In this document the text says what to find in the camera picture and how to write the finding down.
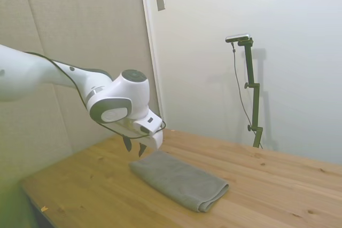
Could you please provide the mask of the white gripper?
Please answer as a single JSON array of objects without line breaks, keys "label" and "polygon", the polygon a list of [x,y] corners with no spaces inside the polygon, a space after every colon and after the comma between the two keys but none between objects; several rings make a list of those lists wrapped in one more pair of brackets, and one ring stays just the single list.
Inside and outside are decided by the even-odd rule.
[{"label": "white gripper", "polygon": [[138,152],[139,157],[143,155],[147,147],[152,148],[153,150],[158,150],[162,145],[162,131],[150,134],[143,133],[134,128],[132,120],[120,120],[108,123],[106,126],[109,129],[124,135],[123,142],[128,152],[132,149],[131,140],[133,139],[138,141],[140,143]]}]

